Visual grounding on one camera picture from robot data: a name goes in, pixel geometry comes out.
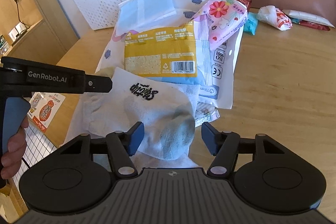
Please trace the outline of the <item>person's left hand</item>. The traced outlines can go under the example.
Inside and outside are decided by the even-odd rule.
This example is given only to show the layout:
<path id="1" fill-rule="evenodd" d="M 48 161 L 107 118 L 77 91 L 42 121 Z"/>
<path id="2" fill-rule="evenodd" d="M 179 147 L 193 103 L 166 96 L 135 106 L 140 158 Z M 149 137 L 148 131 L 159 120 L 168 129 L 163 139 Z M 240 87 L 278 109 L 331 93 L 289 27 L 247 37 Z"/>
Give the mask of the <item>person's left hand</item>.
<path id="1" fill-rule="evenodd" d="M 18 129 L 18 132 L 13 135 L 8 143 L 8 151 L 1 157 L 3 169 L 1 170 L 1 177 L 4 180 L 15 176 L 20 169 L 22 157 L 25 154 L 27 147 L 25 129 L 29 126 L 29 120 L 25 117 Z"/>

